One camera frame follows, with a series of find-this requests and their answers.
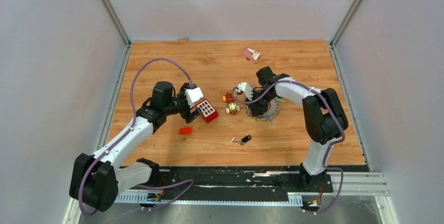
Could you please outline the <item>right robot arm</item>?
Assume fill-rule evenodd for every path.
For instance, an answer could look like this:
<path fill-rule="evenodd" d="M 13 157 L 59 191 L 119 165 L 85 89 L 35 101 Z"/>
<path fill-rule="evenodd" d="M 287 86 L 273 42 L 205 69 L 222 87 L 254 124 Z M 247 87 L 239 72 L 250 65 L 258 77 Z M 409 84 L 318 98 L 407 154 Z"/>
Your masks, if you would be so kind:
<path fill-rule="evenodd" d="M 259 88 L 238 85 L 252 116 L 265 116 L 272 101 L 286 98 L 303 109 L 306 131 L 310 137 L 307 156 L 301 164 L 299 184 L 305 191 L 319 186 L 327 171 L 332 147 L 344 141 L 348 120 L 337 92 L 302 84 L 287 74 L 275 74 L 270 67 L 261 68 L 256 76 Z"/>

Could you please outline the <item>key with black tag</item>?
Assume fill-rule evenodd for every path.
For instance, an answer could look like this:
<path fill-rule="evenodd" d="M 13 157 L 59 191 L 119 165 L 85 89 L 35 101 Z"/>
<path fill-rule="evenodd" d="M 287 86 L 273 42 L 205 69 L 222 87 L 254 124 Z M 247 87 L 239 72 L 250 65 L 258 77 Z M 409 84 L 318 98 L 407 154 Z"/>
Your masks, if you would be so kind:
<path fill-rule="evenodd" d="M 245 145 L 248 141 L 250 141 L 252 139 L 251 135 L 247 135 L 245 137 L 243 137 L 241 140 L 235 140 L 232 143 L 237 143 L 239 145 Z"/>

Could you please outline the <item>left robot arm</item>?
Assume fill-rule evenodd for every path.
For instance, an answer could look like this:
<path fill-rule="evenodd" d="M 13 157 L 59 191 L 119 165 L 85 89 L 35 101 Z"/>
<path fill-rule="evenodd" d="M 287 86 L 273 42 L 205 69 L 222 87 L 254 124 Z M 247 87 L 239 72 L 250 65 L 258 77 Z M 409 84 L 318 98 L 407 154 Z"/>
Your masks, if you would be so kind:
<path fill-rule="evenodd" d="M 69 196 L 104 212 L 118 195 L 139 184 L 148 189 L 160 185 L 159 165 L 145 158 L 122 167 L 123 162 L 143 141 L 151 137 L 169 115 L 179 114 L 186 123 L 200 114 L 194 106 L 204 94 L 196 85 L 184 83 L 177 91 L 170 82 L 157 82 L 152 95 L 136 111 L 135 117 L 112 141 L 93 154 L 80 154 L 74 161 Z"/>

